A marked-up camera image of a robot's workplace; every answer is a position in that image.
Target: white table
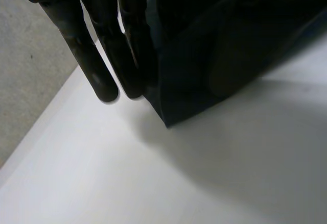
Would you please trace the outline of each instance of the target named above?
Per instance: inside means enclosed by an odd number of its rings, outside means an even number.
[[[0,223],[325,224],[326,162],[327,35],[170,130],[77,68],[0,171]]]

